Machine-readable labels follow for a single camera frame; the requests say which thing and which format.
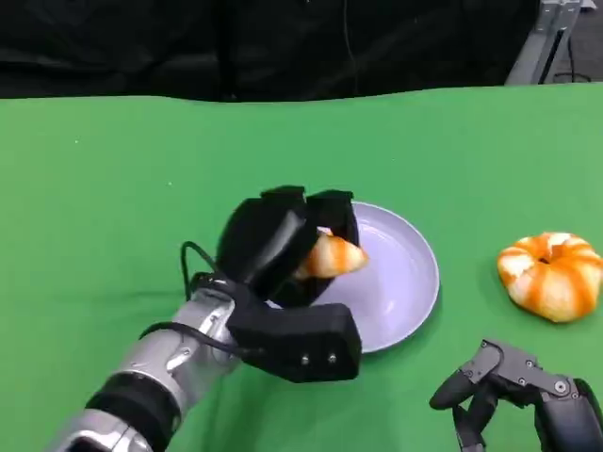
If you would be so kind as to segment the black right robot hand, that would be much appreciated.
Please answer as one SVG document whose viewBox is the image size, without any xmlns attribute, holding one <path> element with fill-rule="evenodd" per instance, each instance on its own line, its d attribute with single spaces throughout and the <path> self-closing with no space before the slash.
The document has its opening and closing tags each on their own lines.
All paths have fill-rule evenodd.
<svg viewBox="0 0 603 452">
<path fill-rule="evenodd" d="M 523 349 L 483 339 L 475 355 L 435 391 L 430 407 L 451 409 L 462 451 L 485 451 L 482 433 L 498 402 L 534 408 L 543 451 L 600 451 L 602 411 L 584 380 L 546 371 Z"/>
</svg>

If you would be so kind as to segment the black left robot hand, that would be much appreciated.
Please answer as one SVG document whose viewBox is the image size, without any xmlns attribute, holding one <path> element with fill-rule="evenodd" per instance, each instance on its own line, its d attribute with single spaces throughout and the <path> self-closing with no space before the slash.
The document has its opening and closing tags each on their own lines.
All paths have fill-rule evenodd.
<svg viewBox="0 0 603 452">
<path fill-rule="evenodd" d="M 227 278 L 243 283 L 262 301 L 307 307 L 334 278 L 296 275 L 324 228 L 358 246 L 351 191 L 327 189 L 307 196 L 302 186 L 278 186 L 244 200 L 229 217 L 216 264 Z"/>
</svg>

